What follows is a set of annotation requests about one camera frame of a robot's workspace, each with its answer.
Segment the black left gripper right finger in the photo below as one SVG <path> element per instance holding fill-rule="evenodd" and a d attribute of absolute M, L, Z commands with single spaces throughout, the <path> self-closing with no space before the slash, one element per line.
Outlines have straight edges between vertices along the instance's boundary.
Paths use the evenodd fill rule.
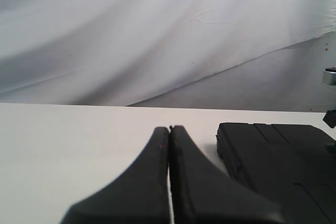
<path fill-rule="evenodd" d="M 183 126 L 170 128 L 169 172 L 175 223 L 282 223 L 282 207 L 219 170 Z"/>

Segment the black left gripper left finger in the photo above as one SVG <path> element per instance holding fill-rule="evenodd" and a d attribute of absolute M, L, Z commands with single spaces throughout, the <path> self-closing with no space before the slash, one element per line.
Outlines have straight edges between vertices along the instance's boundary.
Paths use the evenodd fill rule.
<path fill-rule="evenodd" d="M 72 205 L 62 223 L 170 223 L 169 131 L 154 129 L 136 160 L 113 182 Z"/>

